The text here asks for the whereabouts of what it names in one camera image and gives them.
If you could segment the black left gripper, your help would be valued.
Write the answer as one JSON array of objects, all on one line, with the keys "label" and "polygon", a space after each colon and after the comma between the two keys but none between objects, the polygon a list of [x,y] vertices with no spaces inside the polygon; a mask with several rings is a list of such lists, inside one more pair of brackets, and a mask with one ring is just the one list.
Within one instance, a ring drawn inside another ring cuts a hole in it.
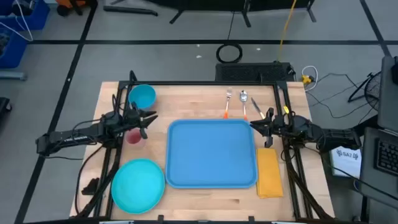
[{"label": "black left gripper", "polygon": [[130,103],[123,116],[126,139],[147,139],[144,129],[148,128],[157,117],[156,111],[142,111],[134,101]]}]

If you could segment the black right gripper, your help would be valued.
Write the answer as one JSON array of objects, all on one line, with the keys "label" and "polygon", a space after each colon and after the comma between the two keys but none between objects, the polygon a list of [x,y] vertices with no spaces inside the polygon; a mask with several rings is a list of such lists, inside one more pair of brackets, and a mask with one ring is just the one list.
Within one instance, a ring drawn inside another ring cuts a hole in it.
[{"label": "black right gripper", "polygon": [[251,121],[250,127],[255,129],[262,137],[266,137],[264,146],[270,148],[273,145],[273,135],[286,136],[291,129],[290,121],[285,122],[283,115],[274,116],[274,108],[270,107],[265,119]]}]

